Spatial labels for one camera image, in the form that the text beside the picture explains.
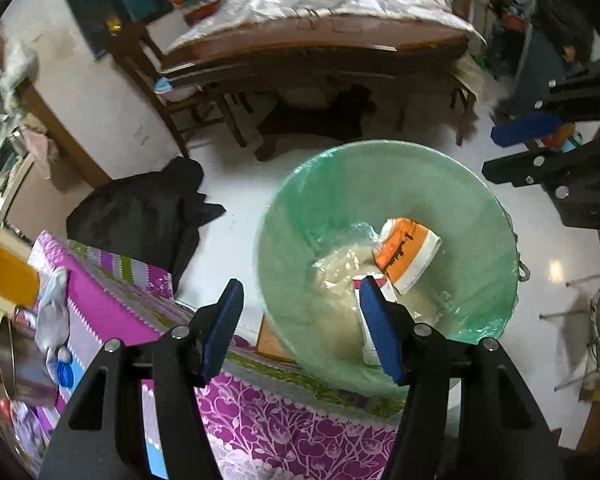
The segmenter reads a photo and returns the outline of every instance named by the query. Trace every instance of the metal pot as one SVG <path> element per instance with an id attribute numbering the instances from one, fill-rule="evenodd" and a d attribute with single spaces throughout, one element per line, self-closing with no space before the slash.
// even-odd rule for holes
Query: metal pot
<path id="1" fill-rule="evenodd" d="M 52 408 L 58 397 L 58 386 L 49 377 L 46 355 L 38 350 L 32 334 L 26 327 L 12 328 L 6 316 L 0 321 L 2 384 L 11 400 Z"/>

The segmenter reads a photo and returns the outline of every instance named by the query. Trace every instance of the white wall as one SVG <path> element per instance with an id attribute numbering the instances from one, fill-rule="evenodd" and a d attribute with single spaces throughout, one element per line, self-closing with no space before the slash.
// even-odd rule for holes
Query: white wall
<path id="1" fill-rule="evenodd" d="M 6 39 L 37 51 L 36 89 L 110 176 L 159 170 L 178 153 L 158 114 L 110 56 L 94 59 L 65 0 L 13 0 L 0 26 Z"/>

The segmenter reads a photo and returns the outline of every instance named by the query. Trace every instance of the floral tablecloth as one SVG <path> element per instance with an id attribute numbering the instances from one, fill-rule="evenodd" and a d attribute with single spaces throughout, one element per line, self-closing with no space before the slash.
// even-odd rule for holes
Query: floral tablecloth
<path id="1" fill-rule="evenodd" d="M 70 271 L 68 347 L 75 384 L 62 388 L 62 413 L 103 342 L 155 340 L 192 312 L 173 300 L 164 270 L 43 232 L 29 263 L 42 276 Z M 196 390 L 208 439 L 225 479 L 376 479 L 391 451 L 403 399 L 367 399 L 331 390 L 294 365 L 269 362 L 234 336 L 222 373 Z M 167 478 L 152 381 L 142 385 L 147 454 Z"/>

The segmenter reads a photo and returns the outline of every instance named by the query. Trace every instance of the clothes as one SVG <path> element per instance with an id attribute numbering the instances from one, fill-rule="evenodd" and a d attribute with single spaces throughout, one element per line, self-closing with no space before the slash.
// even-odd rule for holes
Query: clothes
<path id="1" fill-rule="evenodd" d="M 46 371 L 58 384 L 56 376 L 56 349 L 69 337 L 69 311 L 66 307 L 66 282 L 69 272 L 58 267 L 49 277 L 42 299 L 38 304 L 38 320 L 34 341 L 41 352 L 46 352 Z"/>
<path id="2" fill-rule="evenodd" d="M 509 98 L 498 103 L 498 111 L 517 119 L 535 114 L 536 101 L 549 95 L 549 81 L 561 81 L 569 70 L 569 64 L 547 36 L 534 29 L 518 85 Z"/>
<path id="3" fill-rule="evenodd" d="M 114 180 L 69 215 L 68 237 L 160 267 L 177 289 L 200 241 L 198 228 L 225 212 L 197 192 L 202 178 L 199 163 L 176 157 L 162 171 Z"/>

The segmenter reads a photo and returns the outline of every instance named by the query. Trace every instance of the chair leg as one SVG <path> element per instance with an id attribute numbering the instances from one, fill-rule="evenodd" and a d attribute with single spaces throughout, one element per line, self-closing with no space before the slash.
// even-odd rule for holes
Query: chair leg
<path id="1" fill-rule="evenodd" d="M 579 283 L 587 283 L 591 280 L 596 280 L 597 278 L 600 278 L 600 274 L 592 274 L 591 276 L 586 276 L 584 278 L 578 278 L 577 280 L 570 280 L 568 282 L 564 282 L 564 286 L 573 286 Z"/>
<path id="2" fill-rule="evenodd" d="M 251 108 L 251 105 L 247 101 L 247 95 L 244 92 L 238 93 L 238 99 L 240 99 L 240 104 L 247 111 L 247 113 L 253 114 L 253 108 Z"/>
<path id="3" fill-rule="evenodd" d="M 182 156 L 184 158 L 189 158 L 189 152 L 187 151 L 187 145 L 184 141 L 184 138 L 182 137 L 182 134 L 178 130 L 176 123 L 173 121 L 173 118 L 170 115 L 162 115 L 162 120 L 164 121 L 164 124 L 169 129 L 169 131 L 171 133 L 171 137 L 173 137 L 173 140 L 176 141 L 176 144 L 178 145 L 178 148 L 179 148 Z"/>
<path id="4" fill-rule="evenodd" d="M 554 317 L 579 316 L 580 314 L 589 315 L 589 311 L 583 308 L 570 310 L 568 312 L 554 312 L 553 314 L 538 314 L 539 319 L 553 319 Z"/>
<path id="5" fill-rule="evenodd" d="M 202 126 L 202 124 L 204 123 L 202 117 L 200 117 L 200 114 L 198 113 L 198 109 L 195 106 L 191 107 L 191 118 L 193 119 L 193 123 L 197 127 Z"/>
<path id="6" fill-rule="evenodd" d="M 466 110 L 466 108 L 468 106 L 467 96 L 464 95 L 464 91 L 462 90 L 462 88 L 454 88 L 451 91 L 451 105 L 450 105 L 450 108 L 451 109 L 456 108 L 456 97 L 460 98 L 460 100 L 462 101 L 462 106 Z"/>
<path id="7" fill-rule="evenodd" d="M 398 116 L 395 118 L 395 129 L 399 132 L 401 132 L 402 128 L 404 127 L 404 115 L 404 105 L 402 105 L 398 110 Z"/>
<path id="8" fill-rule="evenodd" d="M 461 100 L 464 97 L 464 94 L 460 91 Z M 456 145 L 461 146 L 462 140 L 465 135 L 469 133 L 474 124 L 475 113 L 474 113 L 474 105 L 475 105 L 475 95 L 471 92 L 468 92 L 469 97 L 466 100 L 462 101 L 464 105 L 464 111 L 460 116 L 460 123 L 458 124 L 458 129 L 456 130 Z"/>
<path id="9" fill-rule="evenodd" d="M 571 386 L 572 384 L 579 383 L 580 381 L 589 379 L 592 375 L 596 375 L 599 373 L 600 373 L 600 370 L 592 370 L 590 372 L 587 372 L 586 374 L 584 374 L 581 377 L 577 377 L 575 379 L 572 379 L 571 381 L 567 381 L 565 383 L 558 384 L 557 386 L 554 386 L 554 392 L 559 392 L 560 390 L 563 390 L 563 389 L 567 388 L 568 386 Z"/>
<path id="10" fill-rule="evenodd" d="M 218 96 L 216 99 L 214 99 L 214 102 L 216 103 L 218 110 L 220 110 L 222 118 L 229 128 L 229 131 L 231 131 L 232 135 L 234 136 L 235 142 L 237 142 L 241 148 L 246 148 L 247 143 L 244 142 L 244 137 L 240 133 L 240 128 L 238 128 L 238 125 L 235 123 L 234 115 L 231 113 L 231 109 L 229 108 L 224 96 Z"/>

